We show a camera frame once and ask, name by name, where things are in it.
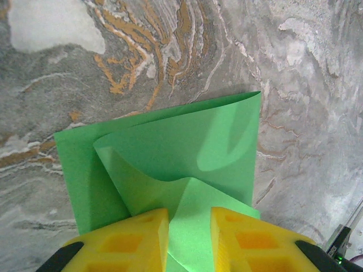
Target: folded green paper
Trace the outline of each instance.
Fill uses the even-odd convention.
[[[167,207],[167,270],[213,271],[210,208],[259,216],[259,105],[242,93],[57,133],[79,232]]]

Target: white marble patch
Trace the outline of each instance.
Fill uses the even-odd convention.
[[[11,44],[21,52],[65,44],[105,52],[102,34],[80,0],[13,0],[8,19]]]

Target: gray marble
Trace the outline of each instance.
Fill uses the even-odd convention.
[[[77,235],[53,133],[129,114],[260,90],[262,218],[323,245],[363,196],[360,0],[0,0],[0,37],[2,271]]]

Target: marble surface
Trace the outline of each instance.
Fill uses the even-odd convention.
[[[360,0],[0,0],[0,37],[2,271],[77,235],[53,133],[128,114],[260,90],[262,218],[323,245],[363,196]]]

